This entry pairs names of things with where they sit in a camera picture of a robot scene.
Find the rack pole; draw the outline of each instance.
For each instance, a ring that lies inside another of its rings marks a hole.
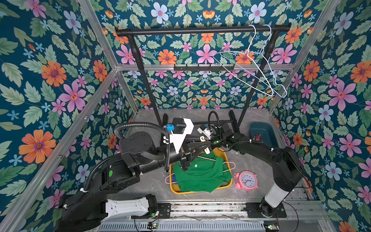
[[[266,46],[265,53],[264,53],[264,57],[267,60],[269,59],[270,54],[273,52],[273,49],[275,48],[276,40],[277,40],[277,38],[278,38],[278,36],[279,36],[280,33],[281,33],[281,31],[279,31],[279,30],[273,31],[273,33],[272,33],[272,36],[271,36],[271,38],[269,40],[269,43]],[[264,70],[264,67],[266,66],[266,64],[267,64],[267,61],[265,59],[262,59],[262,62],[260,63],[260,69],[261,70]],[[262,73],[261,72],[258,72],[256,74],[256,77],[258,77],[258,78],[260,78],[261,76],[262,76]],[[256,86],[258,85],[258,83],[259,83],[259,80],[256,78],[254,80],[254,83],[252,84],[252,86],[254,88],[256,88]],[[241,116],[238,119],[238,123],[237,123],[236,128],[240,128],[241,122],[243,120],[243,117],[245,116],[246,110],[249,107],[250,101],[253,98],[254,93],[255,93],[255,89],[251,88],[250,94],[249,94],[249,96],[246,99],[245,106],[243,107]]]
[[[139,72],[142,75],[143,83],[145,85],[145,88],[147,90],[148,96],[149,96],[150,101],[151,101],[151,106],[153,107],[153,111],[155,112],[157,123],[160,126],[162,126],[162,121],[161,121],[161,118],[160,118],[160,114],[158,113],[158,109],[157,109],[157,105],[156,105],[156,102],[155,102],[155,98],[153,97],[151,86],[150,86],[150,84],[148,82],[148,78],[147,78],[147,75],[145,73],[144,64],[143,64],[143,61],[142,61],[142,57],[141,57],[140,51],[139,51],[139,49],[137,47],[137,44],[136,44],[135,39],[134,39],[134,36],[133,35],[128,35],[127,37],[128,37],[129,44],[130,44],[130,47],[131,47],[131,52],[133,54],[133,57],[135,59],[135,62],[137,63],[138,70],[139,70]]]

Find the floral wallpaper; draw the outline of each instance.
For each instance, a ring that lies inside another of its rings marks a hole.
[[[271,54],[271,63],[293,63],[301,47],[308,39],[312,27],[325,6],[325,1],[299,0],[106,0],[92,1],[97,16],[102,23],[118,61],[122,64],[134,64],[127,37],[117,36],[115,27],[122,29],[150,29],[172,27],[220,27],[245,26],[250,24],[288,24],[291,30],[281,33],[276,41],[276,48]],[[257,33],[252,41],[251,50],[245,50],[253,39],[251,33],[202,33],[179,35],[137,36],[145,64],[195,64],[195,63],[237,63],[251,64],[252,60],[260,63],[259,54],[269,32]],[[218,53],[221,49],[235,51]],[[311,54],[317,55],[314,46]],[[281,83],[287,72],[273,70],[266,72],[266,77],[273,82],[273,75]],[[130,88],[137,99],[139,108],[148,108],[148,95],[142,84],[142,77],[136,70],[126,73]],[[253,78],[248,72],[234,71],[233,74],[170,72],[164,70],[148,72],[159,108],[240,108],[244,102]],[[259,90],[268,91],[264,84]],[[250,107],[269,107],[271,97],[255,94]]]
[[[0,3],[0,220],[104,81],[110,66],[79,4],[63,0]],[[115,79],[66,157],[18,225],[53,231],[62,195],[119,150],[113,127],[132,117]]]
[[[338,230],[364,232],[371,229],[371,6],[340,6],[275,116]]]

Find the blue connector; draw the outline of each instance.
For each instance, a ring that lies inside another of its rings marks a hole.
[[[172,131],[172,130],[174,130],[174,125],[173,124],[166,124],[166,129],[168,131]]]

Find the clock face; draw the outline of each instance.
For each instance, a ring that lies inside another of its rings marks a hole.
[[[250,173],[243,173],[241,175],[241,182],[248,188],[252,188],[256,185],[255,176]]]

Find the vent grille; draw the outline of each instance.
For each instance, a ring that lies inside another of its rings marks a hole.
[[[147,229],[147,221],[136,221],[139,231],[150,231]],[[263,232],[263,222],[235,222],[235,221],[212,221],[212,222],[185,222],[185,221],[161,221],[158,231],[249,231]],[[137,231],[133,221],[103,222],[98,232],[111,231]]]

